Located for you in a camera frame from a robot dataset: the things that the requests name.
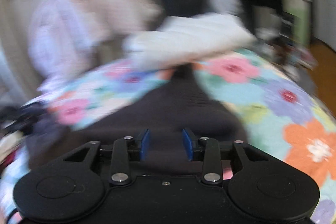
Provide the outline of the dark purple knit sweater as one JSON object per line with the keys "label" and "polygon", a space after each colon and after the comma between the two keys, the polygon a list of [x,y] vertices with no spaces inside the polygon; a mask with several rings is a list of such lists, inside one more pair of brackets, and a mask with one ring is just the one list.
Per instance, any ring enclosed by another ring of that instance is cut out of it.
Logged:
{"label": "dark purple knit sweater", "polygon": [[145,161],[134,162],[138,174],[197,174],[200,162],[187,159],[182,131],[219,141],[248,139],[243,123],[223,104],[212,100],[198,85],[189,65],[179,67],[168,83],[88,127],[72,131],[49,113],[34,124],[26,138],[29,168],[35,169],[89,141],[112,144],[125,136],[150,131]]}

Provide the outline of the pink cartoon print quilt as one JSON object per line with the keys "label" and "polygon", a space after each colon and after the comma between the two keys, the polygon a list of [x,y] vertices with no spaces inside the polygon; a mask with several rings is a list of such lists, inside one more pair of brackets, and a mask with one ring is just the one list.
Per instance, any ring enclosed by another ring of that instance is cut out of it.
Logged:
{"label": "pink cartoon print quilt", "polygon": [[152,0],[45,0],[29,25],[29,57],[48,81],[69,81],[95,65],[103,42],[147,29],[161,14]]}

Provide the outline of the white quilted pillow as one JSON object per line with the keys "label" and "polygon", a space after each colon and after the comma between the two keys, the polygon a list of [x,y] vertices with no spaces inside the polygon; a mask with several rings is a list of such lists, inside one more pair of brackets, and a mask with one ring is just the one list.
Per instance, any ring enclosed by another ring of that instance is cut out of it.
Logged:
{"label": "white quilted pillow", "polygon": [[156,31],[125,38],[122,49],[135,69],[154,71],[248,47],[255,40],[239,17],[210,12],[190,18],[169,16]]}

